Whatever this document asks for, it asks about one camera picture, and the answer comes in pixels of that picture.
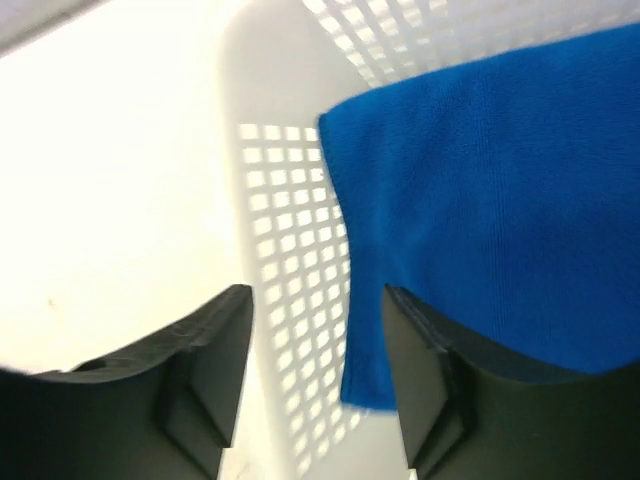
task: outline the blue cloth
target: blue cloth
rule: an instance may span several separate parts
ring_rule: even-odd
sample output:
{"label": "blue cloth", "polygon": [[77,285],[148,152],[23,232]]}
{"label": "blue cloth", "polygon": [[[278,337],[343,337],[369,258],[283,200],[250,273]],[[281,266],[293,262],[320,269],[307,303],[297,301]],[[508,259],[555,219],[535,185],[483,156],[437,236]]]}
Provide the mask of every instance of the blue cloth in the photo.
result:
{"label": "blue cloth", "polygon": [[557,366],[640,357],[640,26],[372,90],[319,119],[351,256],[342,401],[393,409],[386,283]]}

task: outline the black plastic part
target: black plastic part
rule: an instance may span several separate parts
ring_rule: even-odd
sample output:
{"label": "black plastic part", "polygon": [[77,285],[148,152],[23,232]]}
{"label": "black plastic part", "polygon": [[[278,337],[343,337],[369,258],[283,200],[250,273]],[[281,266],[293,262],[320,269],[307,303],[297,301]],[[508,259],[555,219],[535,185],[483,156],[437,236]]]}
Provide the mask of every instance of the black plastic part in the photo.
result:
{"label": "black plastic part", "polygon": [[231,445],[251,288],[70,373],[0,371],[0,478],[210,480]]}
{"label": "black plastic part", "polygon": [[640,478],[640,363],[584,375],[506,349],[405,290],[387,287],[383,308],[421,480]]}

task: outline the plastic basket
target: plastic basket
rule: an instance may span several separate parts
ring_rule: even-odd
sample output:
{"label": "plastic basket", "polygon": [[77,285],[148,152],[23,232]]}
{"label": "plastic basket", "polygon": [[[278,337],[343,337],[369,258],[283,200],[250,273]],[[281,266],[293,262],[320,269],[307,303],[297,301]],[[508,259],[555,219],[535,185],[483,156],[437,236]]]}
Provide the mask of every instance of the plastic basket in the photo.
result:
{"label": "plastic basket", "polygon": [[[0,361],[71,368],[245,281],[253,349],[221,478],[408,478],[396,416],[339,405],[349,254],[316,118],[372,87],[638,18],[638,0],[113,0],[21,47],[0,59],[0,158],[23,165],[3,179],[3,218],[50,243],[3,245],[6,284],[31,290],[3,305],[24,323],[2,325]],[[34,172],[46,202],[15,187]],[[69,172],[81,202],[57,200]],[[16,277],[36,270],[35,286]]]}

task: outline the white surface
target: white surface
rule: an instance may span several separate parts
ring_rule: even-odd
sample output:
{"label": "white surface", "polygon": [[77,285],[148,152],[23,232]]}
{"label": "white surface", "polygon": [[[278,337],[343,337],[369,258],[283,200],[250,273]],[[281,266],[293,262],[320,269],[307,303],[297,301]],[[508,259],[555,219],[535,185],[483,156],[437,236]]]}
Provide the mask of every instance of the white surface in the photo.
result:
{"label": "white surface", "polygon": [[68,369],[256,287],[224,480],[404,480],[343,411],[348,252],[315,119],[412,74],[628,23],[637,0],[112,0],[0,59],[0,363]]}

